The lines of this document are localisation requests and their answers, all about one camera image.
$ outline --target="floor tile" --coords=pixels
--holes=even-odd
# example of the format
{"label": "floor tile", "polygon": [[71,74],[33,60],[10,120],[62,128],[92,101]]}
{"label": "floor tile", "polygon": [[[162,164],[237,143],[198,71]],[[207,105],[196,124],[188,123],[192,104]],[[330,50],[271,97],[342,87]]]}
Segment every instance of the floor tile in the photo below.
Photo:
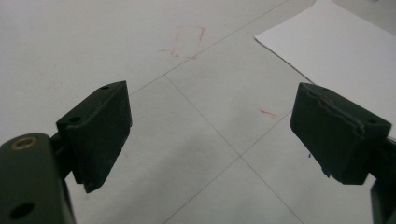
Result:
{"label": "floor tile", "polygon": [[243,158],[304,224],[372,223],[370,176],[363,186],[344,186],[322,173],[291,131],[290,116]]}
{"label": "floor tile", "polygon": [[301,224],[242,159],[166,222],[177,223]]}
{"label": "floor tile", "polygon": [[55,133],[96,88],[135,92],[282,1],[1,1],[0,141]]}
{"label": "floor tile", "polygon": [[134,125],[106,183],[69,176],[78,223],[164,223],[237,158],[163,77],[131,96]]}
{"label": "floor tile", "polygon": [[167,74],[240,154],[291,111],[298,83],[306,81],[254,40],[312,3],[297,2],[282,4]]}

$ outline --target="sheet of paper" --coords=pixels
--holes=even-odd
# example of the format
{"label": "sheet of paper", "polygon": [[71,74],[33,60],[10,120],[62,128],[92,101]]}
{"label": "sheet of paper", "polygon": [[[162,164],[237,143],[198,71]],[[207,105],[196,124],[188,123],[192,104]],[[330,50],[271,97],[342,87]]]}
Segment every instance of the sheet of paper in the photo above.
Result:
{"label": "sheet of paper", "polygon": [[315,84],[396,125],[396,36],[318,0],[256,39]]}

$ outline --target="red mark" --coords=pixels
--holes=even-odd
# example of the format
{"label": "red mark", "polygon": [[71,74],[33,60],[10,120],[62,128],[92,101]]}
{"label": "red mark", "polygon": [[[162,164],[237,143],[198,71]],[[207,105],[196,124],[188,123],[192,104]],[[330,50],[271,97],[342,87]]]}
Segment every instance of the red mark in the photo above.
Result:
{"label": "red mark", "polygon": [[200,26],[199,28],[201,29],[201,34],[199,35],[199,42],[201,43],[205,34],[205,27]]}
{"label": "red mark", "polygon": [[176,38],[175,38],[175,41],[177,42],[178,41],[178,38],[180,37],[180,33],[177,33],[177,35],[176,35]]}
{"label": "red mark", "polygon": [[160,49],[158,52],[168,52],[174,58],[184,58],[196,60],[194,48],[201,45],[205,35],[203,26],[178,26],[178,32],[175,36],[175,45],[172,49]]}
{"label": "red mark", "polygon": [[277,115],[276,114],[273,114],[273,113],[271,113],[271,112],[268,112],[268,111],[265,111],[265,110],[263,110],[263,109],[261,109],[260,110],[263,114],[267,114],[267,115],[269,115],[271,118],[273,118],[273,119],[277,119]]}

